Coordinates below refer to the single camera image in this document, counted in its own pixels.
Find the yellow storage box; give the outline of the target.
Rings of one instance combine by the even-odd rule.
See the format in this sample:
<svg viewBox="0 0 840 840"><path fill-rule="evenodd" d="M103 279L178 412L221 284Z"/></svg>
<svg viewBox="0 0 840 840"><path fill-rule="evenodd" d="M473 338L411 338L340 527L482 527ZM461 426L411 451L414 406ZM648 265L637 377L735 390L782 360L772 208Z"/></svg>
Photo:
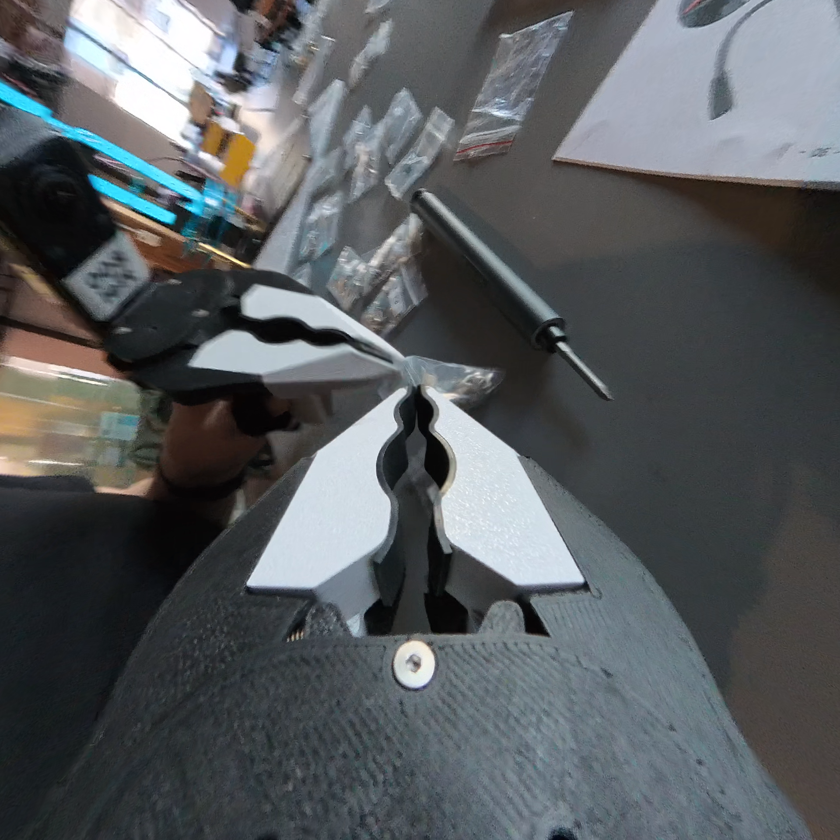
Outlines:
<svg viewBox="0 0 840 840"><path fill-rule="evenodd" d="M231 119L210 119L198 145L199 159L228 187L242 186L256 153L258 134Z"/></svg>

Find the clear bag of silver screws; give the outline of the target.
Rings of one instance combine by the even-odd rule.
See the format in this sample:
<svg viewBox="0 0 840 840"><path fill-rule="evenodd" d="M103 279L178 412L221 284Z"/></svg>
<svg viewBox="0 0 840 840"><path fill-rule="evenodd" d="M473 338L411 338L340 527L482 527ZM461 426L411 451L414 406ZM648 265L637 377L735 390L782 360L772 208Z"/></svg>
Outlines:
<svg viewBox="0 0 840 840"><path fill-rule="evenodd" d="M410 355L404 360L402 376L406 384L440 392L453 404L470 411L493 395L505 372Z"/></svg>

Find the black electric screwdriver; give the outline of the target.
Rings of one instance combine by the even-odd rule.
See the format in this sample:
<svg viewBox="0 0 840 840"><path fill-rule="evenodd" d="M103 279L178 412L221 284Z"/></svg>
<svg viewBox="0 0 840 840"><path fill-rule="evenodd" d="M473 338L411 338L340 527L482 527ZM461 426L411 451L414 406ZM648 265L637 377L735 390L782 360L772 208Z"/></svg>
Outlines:
<svg viewBox="0 0 840 840"><path fill-rule="evenodd" d="M416 190L409 204L425 228L477 273L484 294L531 347L558 355L601 399L613 400L607 385L571 348L561 315L449 206L426 189Z"/></svg>

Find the person's left hand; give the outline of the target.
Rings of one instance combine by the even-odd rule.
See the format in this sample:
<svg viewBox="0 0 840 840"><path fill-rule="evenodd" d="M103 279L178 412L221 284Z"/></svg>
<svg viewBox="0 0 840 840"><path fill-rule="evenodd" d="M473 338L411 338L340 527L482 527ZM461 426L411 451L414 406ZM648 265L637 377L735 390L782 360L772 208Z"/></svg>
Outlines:
<svg viewBox="0 0 840 840"><path fill-rule="evenodd" d="M168 497L156 475L161 471L184 486L216 484L245 472L266 444L267 435L249 435L241 430L231 398L194 406L174 403L158 464L144 496L153 501L195 508L229 506L237 493L215 503Z"/></svg>

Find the person's black clothing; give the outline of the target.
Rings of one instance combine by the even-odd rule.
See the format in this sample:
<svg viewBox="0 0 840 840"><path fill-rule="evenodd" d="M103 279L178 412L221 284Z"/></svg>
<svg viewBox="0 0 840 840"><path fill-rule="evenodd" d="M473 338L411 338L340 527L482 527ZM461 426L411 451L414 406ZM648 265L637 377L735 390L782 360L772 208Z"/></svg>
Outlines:
<svg viewBox="0 0 840 840"><path fill-rule="evenodd" d="M147 624L221 530L79 476L2 476L2 838L77 760Z"/></svg>

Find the clear bag with red strip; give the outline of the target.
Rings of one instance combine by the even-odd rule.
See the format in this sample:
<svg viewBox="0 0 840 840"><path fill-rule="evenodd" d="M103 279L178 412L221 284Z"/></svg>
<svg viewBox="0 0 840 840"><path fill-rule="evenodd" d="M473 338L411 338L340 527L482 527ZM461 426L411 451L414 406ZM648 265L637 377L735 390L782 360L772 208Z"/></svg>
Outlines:
<svg viewBox="0 0 840 840"><path fill-rule="evenodd" d="M511 149L574 13L555 15L499 36L490 69L458 142L454 162Z"/></svg>

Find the dark grey desk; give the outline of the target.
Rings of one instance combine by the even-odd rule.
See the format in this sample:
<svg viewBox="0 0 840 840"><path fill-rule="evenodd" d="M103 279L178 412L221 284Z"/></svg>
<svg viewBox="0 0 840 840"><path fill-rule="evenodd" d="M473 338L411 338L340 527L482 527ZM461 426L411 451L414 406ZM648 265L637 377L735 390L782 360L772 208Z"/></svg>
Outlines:
<svg viewBox="0 0 840 840"><path fill-rule="evenodd" d="M409 88L455 120L498 36L571 9L508 154L422 184L565 319L614 394L531 349L436 241L406 354L497 366L478 412L635 552L814 837L838 838L838 196L552 162L651 2L393 2L341 139Z"/></svg>

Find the printed instruction booklet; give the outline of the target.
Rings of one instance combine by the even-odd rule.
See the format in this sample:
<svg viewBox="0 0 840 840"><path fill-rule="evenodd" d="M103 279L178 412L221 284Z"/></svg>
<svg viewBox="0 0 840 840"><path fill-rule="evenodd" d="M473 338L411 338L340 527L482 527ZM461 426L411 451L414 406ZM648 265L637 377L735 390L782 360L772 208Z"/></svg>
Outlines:
<svg viewBox="0 0 840 840"><path fill-rule="evenodd" d="M553 161L839 187L839 2L656 2Z"/></svg>

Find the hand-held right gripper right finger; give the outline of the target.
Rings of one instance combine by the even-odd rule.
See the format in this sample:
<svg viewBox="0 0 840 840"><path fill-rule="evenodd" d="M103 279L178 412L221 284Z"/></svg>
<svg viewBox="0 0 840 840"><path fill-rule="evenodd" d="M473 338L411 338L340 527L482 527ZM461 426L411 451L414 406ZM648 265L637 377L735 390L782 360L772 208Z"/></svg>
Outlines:
<svg viewBox="0 0 840 840"><path fill-rule="evenodd" d="M434 633L474 633L499 602L585 590L520 455L436 389L420 387L432 484L424 603Z"/></svg>

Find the blue metal frame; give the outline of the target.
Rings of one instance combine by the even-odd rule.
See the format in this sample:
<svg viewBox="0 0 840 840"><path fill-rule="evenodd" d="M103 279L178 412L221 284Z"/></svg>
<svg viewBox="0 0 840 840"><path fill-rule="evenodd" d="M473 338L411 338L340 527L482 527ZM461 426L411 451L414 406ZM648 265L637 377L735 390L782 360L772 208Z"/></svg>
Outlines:
<svg viewBox="0 0 840 840"><path fill-rule="evenodd" d="M44 103L4 81L1 101L75 143L91 161L89 180L100 196L188 238L198 238L202 226L229 219L235 210L223 186L210 181L199 186L169 174L87 129L60 121Z"/></svg>

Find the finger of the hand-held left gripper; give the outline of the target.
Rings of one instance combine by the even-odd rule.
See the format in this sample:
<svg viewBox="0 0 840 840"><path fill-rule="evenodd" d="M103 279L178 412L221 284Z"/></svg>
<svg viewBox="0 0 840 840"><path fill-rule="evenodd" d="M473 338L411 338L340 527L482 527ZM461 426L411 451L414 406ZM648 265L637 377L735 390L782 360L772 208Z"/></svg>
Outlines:
<svg viewBox="0 0 840 840"><path fill-rule="evenodd" d="M302 340L322 347L346 343L389 361L403 359L379 335L307 290L252 286L240 298L238 323L263 343Z"/></svg>
<svg viewBox="0 0 840 840"><path fill-rule="evenodd" d="M201 345L189 368L252 375L277 396L306 396L393 380L402 372L403 363L403 356L386 349L384 343L363 348L344 341L266 343L245 331L228 330Z"/></svg>

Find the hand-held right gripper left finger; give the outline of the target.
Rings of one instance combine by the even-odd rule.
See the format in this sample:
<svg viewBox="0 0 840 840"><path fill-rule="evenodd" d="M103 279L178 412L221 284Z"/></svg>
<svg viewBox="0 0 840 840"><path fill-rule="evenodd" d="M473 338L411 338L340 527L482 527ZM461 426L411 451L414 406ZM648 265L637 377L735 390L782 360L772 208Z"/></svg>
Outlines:
<svg viewBox="0 0 840 840"><path fill-rule="evenodd" d="M395 488L415 421L415 391L400 387L310 459L248 592L331 604L352 635L368 634L365 614L393 607L403 585Z"/></svg>

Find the group of small clear bags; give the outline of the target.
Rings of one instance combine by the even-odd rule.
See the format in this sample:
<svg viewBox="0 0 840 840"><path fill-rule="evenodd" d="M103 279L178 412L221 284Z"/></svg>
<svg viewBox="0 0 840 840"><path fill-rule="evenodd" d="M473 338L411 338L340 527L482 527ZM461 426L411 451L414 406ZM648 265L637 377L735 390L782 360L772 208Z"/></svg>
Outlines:
<svg viewBox="0 0 840 840"><path fill-rule="evenodd" d="M392 204L407 209L410 188L445 145L452 119L440 108L425 115L405 84L409 53L420 46L432 10L428 2L406 2L403 10L420 16L379 23L353 58L348 80L331 80L295 124L308 142L309 158L300 185L258 253L259 267L302 280L306 287L312 265L337 248L362 203L370 196L389 196ZM394 89L388 107L374 120L373 108L365 104L330 148L344 100L365 79ZM345 245L336 253L327 295L361 326L389 338L427 295L419 268L423 235L422 220L408 213L368 253Z"/></svg>

